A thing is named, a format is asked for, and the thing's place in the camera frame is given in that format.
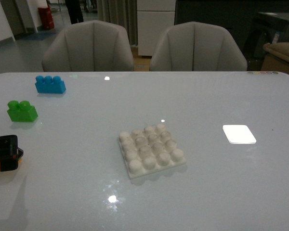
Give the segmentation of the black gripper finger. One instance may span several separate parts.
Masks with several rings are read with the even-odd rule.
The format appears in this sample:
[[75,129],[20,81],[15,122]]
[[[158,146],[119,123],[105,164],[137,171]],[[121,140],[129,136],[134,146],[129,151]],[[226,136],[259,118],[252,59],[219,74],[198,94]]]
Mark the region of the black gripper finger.
[[0,136],[0,172],[18,169],[23,154],[16,135]]

